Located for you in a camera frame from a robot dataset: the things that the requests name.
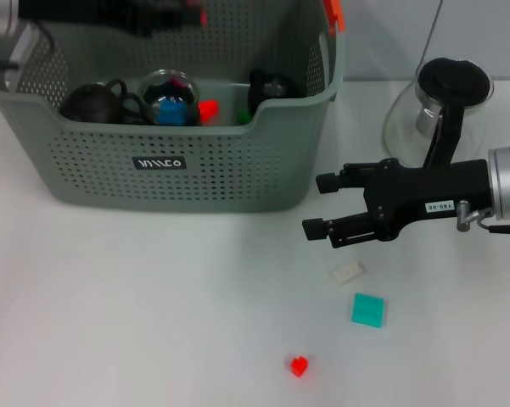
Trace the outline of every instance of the green object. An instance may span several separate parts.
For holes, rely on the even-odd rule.
[[[384,299],[357,293],[352,321],[381,328],[384,321]]]
[[[253,120],[253,116],[247,110],[240,110],[238,112],[238,123],[240,125],[248,125]]]

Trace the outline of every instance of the white wall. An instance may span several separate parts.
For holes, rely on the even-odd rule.
[[[409,79],[439,0],[342,0],[345,79]],[[510,78],[510,0],[445,0],[429,58],[470,59]]]

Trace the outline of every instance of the sticker label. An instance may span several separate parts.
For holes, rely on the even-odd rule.
[[[136,170],[186,170],[184,157],[133,157]]]
[[[434,212],[446,212],[449,210],[455,210],[454,201],[442,201],[442,202],[429,202],[426,203],[426,213],[433,214]]]

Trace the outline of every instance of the small red cube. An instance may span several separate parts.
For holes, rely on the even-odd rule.
[[[309,366],[309,360],[303,356],[290,362],[290,370],[296,377],[302,377],[307,370],[307,366]]]

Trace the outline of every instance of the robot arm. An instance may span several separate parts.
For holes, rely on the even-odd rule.
[[[0,0],[0,35],[13,32],[20,20],[104,25],[151,36],[202,25],[205,12],[190,0]]]
[[[510,220],[510,148],[489,153],[485,160],[441,167],[405,168],[396,159],[378,164],[346,164],[338,175],[317,177],[320,193],[364,188],[367,212],[337,220],[304,220],[308,240],[330,237],[334,248],[372,240],[395,240],[407,225],[420,220],[457,218],[457,229],[477,223],[497,234],[510,225],[485,226],[496,215]]]

